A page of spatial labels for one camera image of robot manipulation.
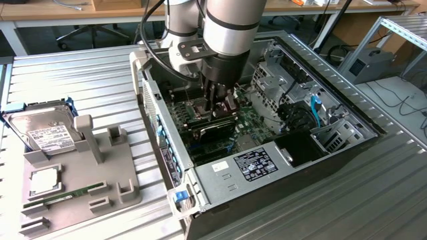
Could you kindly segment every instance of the chair wheel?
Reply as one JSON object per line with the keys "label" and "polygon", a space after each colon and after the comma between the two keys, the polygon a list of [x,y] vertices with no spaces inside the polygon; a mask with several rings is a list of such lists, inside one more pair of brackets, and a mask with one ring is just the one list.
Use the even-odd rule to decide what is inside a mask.
{"label": "chair wheel", "polygon": [[58,43],[57,43],[57,47],[58,47],[60,49],[65,50],[65,49],[68,48],[68,45],[66,45],[65,43],[62,43],[62,42],[58,42]]}

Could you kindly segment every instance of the motherboard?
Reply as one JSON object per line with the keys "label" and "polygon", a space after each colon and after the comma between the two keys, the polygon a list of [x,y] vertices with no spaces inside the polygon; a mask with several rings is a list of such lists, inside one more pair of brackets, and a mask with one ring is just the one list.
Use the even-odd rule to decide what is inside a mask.
{"label": "motherboard", "polygon": [[208,121],[210,113],[204,111],[205,98],[166,104],[177,132],[196,166],[261,145],[262,141],[274,135],[264,123],[264,117],[257,114],[250,101],[244,97],[244,90],[236,89],[234,94],[238,110],[229,117],[217,120],[220,121],[217,125],[224,126],[224,132],[217,133],[220,137],[205,141],[201,138],[198,141],[194,140],[197,136],[192,130],[200,125],[198,128],[205,131],[214,124]]}

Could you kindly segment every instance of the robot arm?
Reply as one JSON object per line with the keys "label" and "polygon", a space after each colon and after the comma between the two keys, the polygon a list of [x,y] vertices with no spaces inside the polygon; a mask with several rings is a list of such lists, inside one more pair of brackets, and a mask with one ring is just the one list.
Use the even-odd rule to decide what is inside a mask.
{"label": "robot arm", "polygon": [[206,99],[204,110],[216,117],[237,110],[233,89],[248,60],[266,0],[206,0],[202,41],[197,40],[196,1],[169,1],[170,64],[180,72],[184,72],[182,65],[197,64]]}

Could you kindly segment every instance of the hard drive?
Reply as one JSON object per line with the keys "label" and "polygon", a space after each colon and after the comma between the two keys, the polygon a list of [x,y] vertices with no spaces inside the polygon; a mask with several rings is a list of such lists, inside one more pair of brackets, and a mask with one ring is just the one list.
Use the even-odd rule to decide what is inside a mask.
{"label": "hard drive", "polygon": [[12,103],[1,112],[2,121],[13,130],[29,151],[54,155],[76,149],[82,136],[73,127],[77,112],[70,98],[44,103]]}

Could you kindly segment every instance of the office chair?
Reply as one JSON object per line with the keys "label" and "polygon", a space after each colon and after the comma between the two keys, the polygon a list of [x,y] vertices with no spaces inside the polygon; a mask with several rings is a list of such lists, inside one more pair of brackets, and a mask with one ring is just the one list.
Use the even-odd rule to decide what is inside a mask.
{"label": "office chair", "polygon": [[[96,48],[94,37],[97,36],[97,34],[96,34],[97,31],[104,32],[109,35],[113,35],[113,36],[126,40],[126,44],[130,44],[130,38],[126,35],[124,35],[122,33],[117,32],[117,31],[109,30],[108,28],[102,27],[104,25],[106,25],[106,24],[89,24],[89,25],[85,25],[84,27],[74,25],[73,26],[74,30],[70,33],[56,38],[57,47],[60,49],[65,50],[68,48],[68,45],[66,45],[66,43],[62,42],[64,40],[70,39],[73,36],[76,36],[78,34],[82,34],[85,32],[90,32],[92,48],[94,49]],[[112,29],[114,29],[114,30],[118,29],[116,23],[112,24]]]}
{"label": "office chair", "polygon": [[293,16],[273,16],[272,19],[268,21],[268,24],[269,25],[273,25],[274,24],[274,19],[280,17],[282,18],[284,20],[290,19],[292,21],[296,22],[296,25],[294,25],[294,30],[297,31],[300,29],[300,25],[301,25],[301,21],[304,21],[304,15],[298,15],[297,18],[293,17]]}

